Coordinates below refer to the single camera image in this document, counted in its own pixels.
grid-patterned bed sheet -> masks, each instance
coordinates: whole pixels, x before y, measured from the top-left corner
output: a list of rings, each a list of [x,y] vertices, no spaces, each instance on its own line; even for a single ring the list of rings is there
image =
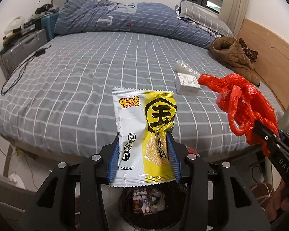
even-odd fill
[[[198,96],[178,95],[177,59],[200,73],[231,73],[208,50],[178,40],[131,32],[92,32],[56,37],[35,58],[18,84],[0,95],[0,134],[44,150],[88,157],[112,143],[116,121],[112,88],[174,91],[173,136],[202,155],[247,147],[231,133],[217,93],[202,86]],[[16,79],[14,74],[7,87]],[[261,92],[280,118],[283,111],[264,84]]]

white box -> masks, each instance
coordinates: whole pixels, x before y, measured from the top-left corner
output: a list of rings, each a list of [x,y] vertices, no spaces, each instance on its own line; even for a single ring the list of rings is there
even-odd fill
[[[193,75],[178,73],[175,80],[176,92],[182,95],[196,96],[200,90],[197,78]]]

metal bolt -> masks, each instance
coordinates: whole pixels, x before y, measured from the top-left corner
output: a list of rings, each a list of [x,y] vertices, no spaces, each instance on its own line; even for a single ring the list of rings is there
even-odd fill
[[[223,165],[223,167],[225,167],[225,168],[229,168],[229,167],[230,167],[230,163],[227,162],[227,161],[223,161],[222,165]]]
[[[195,155],[195,154],[188,154],[188,155],[187,155],[187,158],[190,159],[190,160],[196,160],[197,155]]]
[[[60,162],[58,164],[58,168],[65,168],[66,167],[66,163],[65,162]]]
[[[99,159],[101,159],[101,156],[99,154],[92,156],[92,160],[94,160],[94,161],[98,161]]]

gray plaid pillow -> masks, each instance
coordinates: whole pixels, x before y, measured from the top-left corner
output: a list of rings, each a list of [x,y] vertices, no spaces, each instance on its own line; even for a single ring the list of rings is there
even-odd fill
[[[188,18],[208,29],[215,31],[222,36],[233,36],[233,33],[229,29],[226,23],[215,18],[201,9],[194,3],[188,2],[186,0],[181,0],[181,13],[180,17]]]

curtain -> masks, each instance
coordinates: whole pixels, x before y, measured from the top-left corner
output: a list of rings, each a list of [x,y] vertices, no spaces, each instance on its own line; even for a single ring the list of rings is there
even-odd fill
[[[223,0],[219,19],[225,22],[235,36],[238,35],[249,0]]]

